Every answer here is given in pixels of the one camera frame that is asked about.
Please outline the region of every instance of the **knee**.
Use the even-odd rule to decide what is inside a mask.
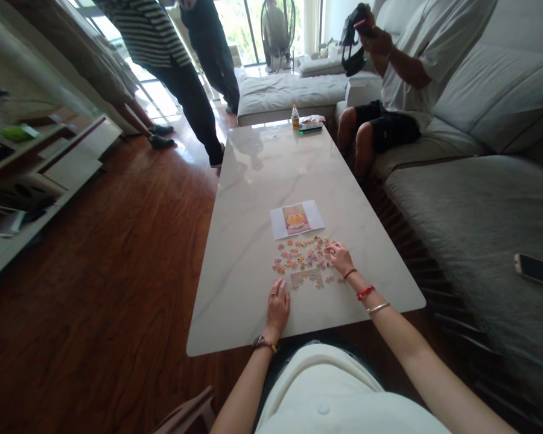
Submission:
[[[348,107],[344,110],[340,118],[340,126],[342,128],[356,128],[356,109],[354,107]]]
[[[374,129],[370,122],[365,122],[360,125],[358,132],[356,133],[356,143],[358,145],[371,145]]]

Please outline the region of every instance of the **forearm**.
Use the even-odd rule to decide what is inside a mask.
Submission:
[[[403,53],[396,47],[392,48],[390,64],[402,80],[417,90],[422,89],[431,82],[430,77],[424,71],[422,62]]]
[[[374,69],[376,70],[378,75],[384,78],[384,74],[386,74],[386,68],[388,67],[388,64],[386,63],[386,57],[370,53],[370,58],[372,59],[372,64],[374,65]]]
[[[264,332],[263,335],[269,341],[278,342],[279,336],[272,336],[269,332]],[[271,349],[267,347],[258,348],[253,352],[215,419],[212,434],[251,433],[272,354]]]
[[[359,293],[369,284],[359,272],[348,279]],[[377,291],[363,298],[366,309],[386,300]],[[438,357],[422,335],[392,306],[371,319],[430,411],[453,433],[514,433]]]

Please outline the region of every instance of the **wooden chair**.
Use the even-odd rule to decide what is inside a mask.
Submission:
[[[211,409],[212,399],[213,387],[208,386],[198,396],[169,413],[152,434],[183,434],[199,416],[203,418],[207,431],[211,431],[215,422],[215,415]]]

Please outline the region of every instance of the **silver bangle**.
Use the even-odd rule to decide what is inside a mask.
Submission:
[[[390,303],[387,301],[386,303],[381,304],[380,306],[373,307],[372,309],[366,309],[366,312],[368,312],[368,314],[371,315],[371,314],[373,314],[374,312],[377,312],[377,311],[379,311],[380,309],[383,309],[383,308],[388,307],[388,306],[390,306]]]

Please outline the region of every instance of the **person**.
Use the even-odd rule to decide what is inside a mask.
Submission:
[[[285,25],[284,13],[279,9],[276,0],[266,0],[263,17],[264,55],[268,68],[272,68],[272,57],[290,59],[288,51],[288,31]]]
[[[312,342],[301,347],[275,378],[266,379],[290,315],[291,297],[285,280],[276,279],[267,302],[265,329],[215,420],[212,434],[248,434],[254,426],[259,434],[516,432],[442,362],[376,289],[367,290],[371,285],[354,268],[343,244],[328,245],[326,253],[369,312],[432,414],[407,398],[385,392],[363,360],[332,345]],[[265,387],[265,381],[273,383],[271,388]],[[262,396],[264,389],[269,390],[267,396]]]
[[[197,53],[209,84],[227,102],[227,112],[237,116],[240,88],[233,69],[233,58],[213,0],[177,0],[181,21]]]
[[[135,98],[137,82],[116,48],[99,35],[68,2],[28,0],[12,2],[52,44],[64,53],[78,73],[135,130],[146,137],[153,149],[170,148],[170,125],[156,125]]]
[[[479,40],[496,0],[423,2],[396,44],[375,25],[367,7],[374,38],[361,35],[382,77],[380,101],[349,107],[338,128],[338,149],[347,156],[356,135],[354,175],[366,176],[375,154],[413,143],[433,119],[432,109],[466,55]]]
[[[220,168],[224,146],[217,139],[215,116],[185,46],[157,0],[94,0],[121,32],[133,62],[161,80],[183,107],[209,163]]]

